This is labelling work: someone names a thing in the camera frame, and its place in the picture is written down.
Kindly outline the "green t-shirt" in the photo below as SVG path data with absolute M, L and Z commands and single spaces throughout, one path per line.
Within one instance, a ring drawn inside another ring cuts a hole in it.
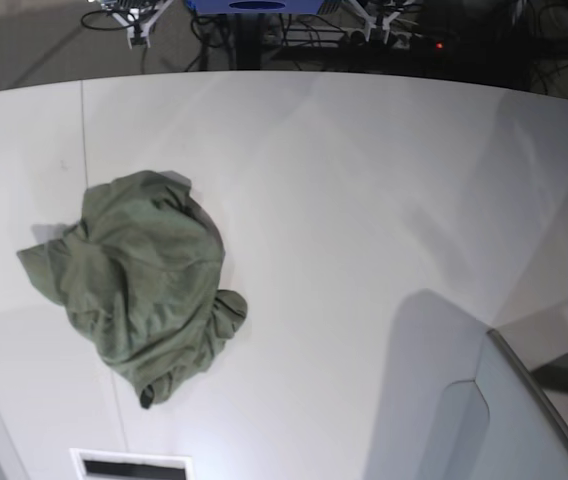
M 17 256 L 145 409 L 207 371 L 248 315 L 243 296 L 220 285 L 215 224 L 188 183 L 162 173 L 88 189 L 75 224 Z

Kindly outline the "black power strip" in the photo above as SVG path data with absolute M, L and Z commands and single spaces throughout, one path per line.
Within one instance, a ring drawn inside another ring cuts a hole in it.
M 348 44 L 370 47 L 374 51 L 399 51 L 412 53 L 443 53 L 447 43 L 442 39 L 425 36 L 412 31 L 371 31 L 351 30 Z

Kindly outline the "blue bin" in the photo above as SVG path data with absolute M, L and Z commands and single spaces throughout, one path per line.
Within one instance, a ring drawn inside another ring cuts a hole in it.
M 202 15 L 215 14 L 316 14 L 322 0 L 194 0 L 191 6 Z

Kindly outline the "white label with black bar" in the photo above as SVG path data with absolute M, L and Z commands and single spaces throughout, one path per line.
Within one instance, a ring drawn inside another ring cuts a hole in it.
M 79 479 L 181 479 L 196 478 L 187 456 L 134 454 L 90 449 L 70 449 Z

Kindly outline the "grey metal table-side rail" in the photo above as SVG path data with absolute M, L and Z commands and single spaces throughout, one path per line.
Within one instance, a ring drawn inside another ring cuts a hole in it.
M 488 332 L 488 336 L 497 350 L 504 356 L 509 365 L 514 369 L 519 380 L 523 383 L 528 393 L 532 396 L 537 410 L 545 418 L 546 424 L 554 431 L 555 436 L 562 444 L 562 448 L 568 454 L 568 425 L 561 418 L 561 415 L 537 384 L 532 374 L 526 369 L 525 365 L 518 358 L 516 353 L 496 330 Z

